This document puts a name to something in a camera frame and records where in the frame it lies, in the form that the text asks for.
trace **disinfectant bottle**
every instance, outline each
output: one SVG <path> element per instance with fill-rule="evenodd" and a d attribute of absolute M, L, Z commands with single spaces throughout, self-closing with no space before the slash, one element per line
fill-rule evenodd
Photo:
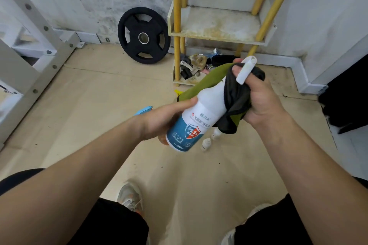
<path fill-rule="evenodd" d="M 257 59 L 248 56 L 242 63 L 245 64 L 236 78 L 239 84 L 244 83 Z M 198 102 L 183 111 L 175 125 L 166 133 L 166 140 L 172 148 L 187 152 L 226 113 L 225 79 L 226 77 L 214 87 L 201 90 L 197 95 Z"/>

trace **red logo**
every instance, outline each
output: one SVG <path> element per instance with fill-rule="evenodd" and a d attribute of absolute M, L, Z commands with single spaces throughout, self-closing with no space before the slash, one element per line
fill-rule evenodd
<path fill-rule="evenodd" d="M 185 138 L 191 139 L 200 135 L 200 129 L 192 124 L 188 124 L 185 128 Z"/>

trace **forearm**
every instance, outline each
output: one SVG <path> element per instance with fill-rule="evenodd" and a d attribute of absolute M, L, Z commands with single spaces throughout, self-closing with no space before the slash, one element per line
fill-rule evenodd
<path fill-rule="evenodd" d="M 255 126 L 314 243 L 368 243 L 368 191 L 285 113 Z"/>
<path fill-rule="evenodd" d="M 140 142 L 135 118 L 0 197 L 0 240 L 67 243 Z"/>

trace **black pants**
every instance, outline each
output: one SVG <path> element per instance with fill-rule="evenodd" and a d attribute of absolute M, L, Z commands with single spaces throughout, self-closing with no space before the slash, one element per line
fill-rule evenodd
<path fill-rule="evenodd" d="M 0 182 L 0 196 L 42 168 L 15 173 Z M 368 188 L 368 181 L 355 178 Z M 124 243 L 145 245 L 148 225 L 137 213 L 125 206 L 99 198 L 69 244 Z M 235 244 L 281 242 L 312 244 L 289 194 L 277 204 L 266 207 L 236 227 Z"/>

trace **shoe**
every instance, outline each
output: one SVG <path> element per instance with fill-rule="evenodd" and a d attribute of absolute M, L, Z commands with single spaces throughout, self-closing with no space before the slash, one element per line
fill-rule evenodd
<path fill-rule="evenodd" d="M 133 182 L 127 181 L 123 184 L 116 201 L 143 217 L 142 196 L 138 186 Z"/>
<path fill-rule="evenodd" d="M 252 217 L 255 213 L 261 211 L 262 209 L 271 206 L 272 204 L 270 203 L 263 203 L 261 205 L 258 205 L 257 207 L 255 207 L 251 213 L 249 213 L 248 217 L 246 219 L 249 219 L 250 217 Z M 235 244 L 235 229 L 232 229 L 231 231 L 229 231 L 227 234 L 225 234 L 224 238 L 222 239 L 220 245 L 234 245 Z"/>

